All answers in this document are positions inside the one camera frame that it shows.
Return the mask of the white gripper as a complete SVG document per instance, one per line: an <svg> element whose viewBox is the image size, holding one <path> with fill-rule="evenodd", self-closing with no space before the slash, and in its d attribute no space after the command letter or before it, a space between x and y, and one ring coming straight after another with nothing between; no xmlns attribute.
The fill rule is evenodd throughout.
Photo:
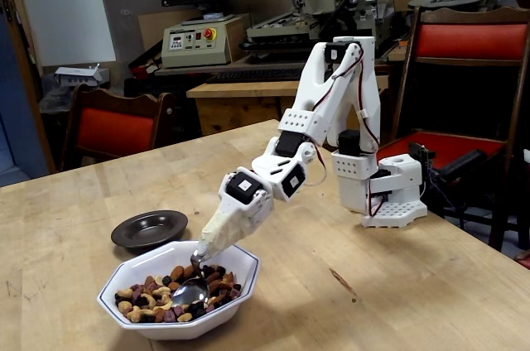
<svg viewBox="0 0 530 351"><path fill-rule="evenodd" d="M273 210L270 184L255 172L239 167L219 188L220 206L203 227L195 256L207 261L252 234Z"/></svg>

